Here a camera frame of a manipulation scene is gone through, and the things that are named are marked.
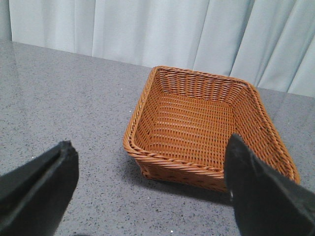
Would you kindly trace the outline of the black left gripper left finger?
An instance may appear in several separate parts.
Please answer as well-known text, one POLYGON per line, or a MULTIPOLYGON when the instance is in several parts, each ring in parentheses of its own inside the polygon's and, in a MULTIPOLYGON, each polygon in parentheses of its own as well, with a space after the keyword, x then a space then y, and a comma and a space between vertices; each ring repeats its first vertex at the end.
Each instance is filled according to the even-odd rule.
POLYGON ((78 178, 79 157, 70 141, 1 176, 0 234, 54 235, 78 178))

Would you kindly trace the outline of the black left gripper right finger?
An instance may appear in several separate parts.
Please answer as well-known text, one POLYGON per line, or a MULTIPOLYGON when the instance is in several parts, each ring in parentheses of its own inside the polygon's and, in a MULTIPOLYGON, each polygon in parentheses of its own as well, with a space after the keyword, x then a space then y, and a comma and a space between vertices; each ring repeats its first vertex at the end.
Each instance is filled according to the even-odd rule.
POLYGON ((224 180, 243 236, 313 236, 315 195, 260 160, 232 134, 224 180))

